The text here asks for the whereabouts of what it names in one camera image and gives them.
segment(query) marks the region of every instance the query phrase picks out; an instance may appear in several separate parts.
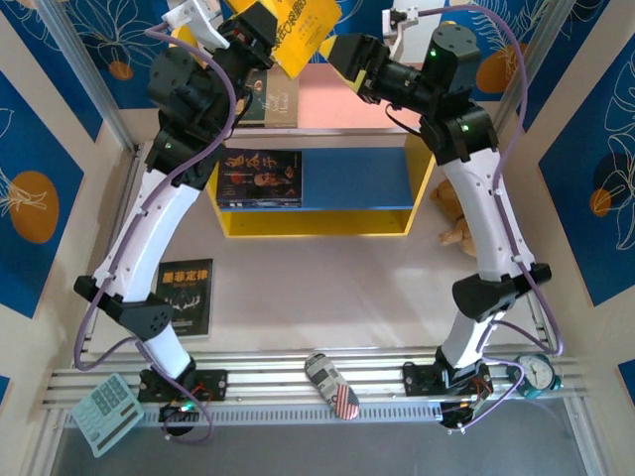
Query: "book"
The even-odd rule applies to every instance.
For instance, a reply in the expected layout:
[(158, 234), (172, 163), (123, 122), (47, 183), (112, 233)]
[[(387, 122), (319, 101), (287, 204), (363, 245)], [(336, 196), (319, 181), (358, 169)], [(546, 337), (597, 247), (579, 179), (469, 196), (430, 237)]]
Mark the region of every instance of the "book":
[(172, 327), (178, 337), (209, 335), (212, 268), (213, 260), (159, 265), (156, 294), (175, 310)]
[[(289, 77), (274, 65), (263, 71), (254, 70), (247, 79), (253, 99), (236, 127), (298, 127), (298, 96), (300, 80)], [(236, 105), (236, 114), (245, 107), (246, 99)]]
[(302, 206), (302, 151), (225, 149), (218, 164), (219, 208)]

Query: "teddy bear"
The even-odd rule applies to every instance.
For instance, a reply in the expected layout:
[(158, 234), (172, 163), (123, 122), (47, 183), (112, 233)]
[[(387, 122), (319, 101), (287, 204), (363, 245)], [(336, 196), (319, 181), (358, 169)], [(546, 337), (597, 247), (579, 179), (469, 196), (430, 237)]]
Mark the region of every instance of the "teddy bear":
[(454, 227), (439, 235), (439, 242), (446, 246), (458, 243), (461, 250), (469, 256), (476, 257), (476, 246), (467, 227), (467, 220), (458, 201), (458, 196), (449, 180), (446, 178), (430, 194), (430, 200), (436, 202), (445, 215), (452, 220)]

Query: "black book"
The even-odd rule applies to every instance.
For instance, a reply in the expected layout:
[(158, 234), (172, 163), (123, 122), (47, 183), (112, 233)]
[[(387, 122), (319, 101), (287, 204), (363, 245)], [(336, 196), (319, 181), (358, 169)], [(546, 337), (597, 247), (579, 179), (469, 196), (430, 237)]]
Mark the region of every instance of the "black book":
[(159, 265), (157, 296), (175, 310), (178, 337), (209, 335), (213, 260), (174, 261)]
[(301, 151), (225, 149), (218, 165), (219, 208), (302, 206)]

